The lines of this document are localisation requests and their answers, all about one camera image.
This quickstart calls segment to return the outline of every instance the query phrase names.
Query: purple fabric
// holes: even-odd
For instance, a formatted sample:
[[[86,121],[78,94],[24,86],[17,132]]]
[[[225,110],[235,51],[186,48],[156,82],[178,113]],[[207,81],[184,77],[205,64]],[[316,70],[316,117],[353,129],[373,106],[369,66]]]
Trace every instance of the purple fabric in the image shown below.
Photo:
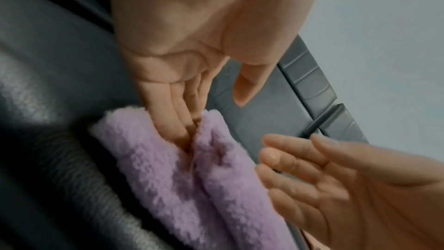
[[[218,111],[206,112],[184,152],[163,140],[144,109],[108,113],[91,133],[117,159],[133,193],[174,236],[196,250],[296,249],[254,163]]]

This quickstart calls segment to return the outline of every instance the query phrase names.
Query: fleece fabric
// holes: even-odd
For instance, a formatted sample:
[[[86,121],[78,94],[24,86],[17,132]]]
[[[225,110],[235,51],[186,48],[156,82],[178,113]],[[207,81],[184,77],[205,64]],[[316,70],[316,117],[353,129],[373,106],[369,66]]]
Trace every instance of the fleece fabric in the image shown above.
[[[174,236],[196,250],[296,249],[247,152],[218,111],[205,112],[185,153],[161,138],[142,108],[106,114],[91,133],[117,159],[132,192]]]

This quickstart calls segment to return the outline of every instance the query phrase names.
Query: palm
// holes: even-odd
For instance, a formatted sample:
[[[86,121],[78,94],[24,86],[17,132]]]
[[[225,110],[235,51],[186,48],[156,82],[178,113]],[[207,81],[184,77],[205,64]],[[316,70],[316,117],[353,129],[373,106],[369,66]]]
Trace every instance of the palm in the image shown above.
[[[192,135],[229,57],[245,63],[235,93],[238,104],[248,102],[313,1],[111,0],[122,55],[160,134],[179,142]]]
[[[309,140],[288,145],[274,137],[265,144],[264,164],[308,183],[258,166],[265,186],[279,189],[270,194],[275,208],[332,250],[444,249],[442,165],[438,181],[399,183],[331,162]],[[276,153],[279,163],[269,159]]]

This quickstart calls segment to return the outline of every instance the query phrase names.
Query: pinky finger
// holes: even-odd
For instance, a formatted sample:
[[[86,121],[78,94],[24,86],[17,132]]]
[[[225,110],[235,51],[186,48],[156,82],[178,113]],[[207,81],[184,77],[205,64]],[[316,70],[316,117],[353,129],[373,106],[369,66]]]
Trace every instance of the pinky finger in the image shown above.
[[[268,195],[276,212],[286,221],[308,232],[319,242],[328,244],[328,224],[321,211],[308,204],[292,199],[279,189],[271,189]]]

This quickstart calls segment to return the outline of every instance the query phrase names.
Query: gray wall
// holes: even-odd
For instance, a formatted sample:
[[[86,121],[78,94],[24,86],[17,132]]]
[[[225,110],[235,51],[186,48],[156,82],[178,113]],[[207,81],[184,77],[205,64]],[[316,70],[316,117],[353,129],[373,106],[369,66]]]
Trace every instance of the gray wall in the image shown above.
[[[444,0],[317,0],[301,36],[372,144],[444,161]]]

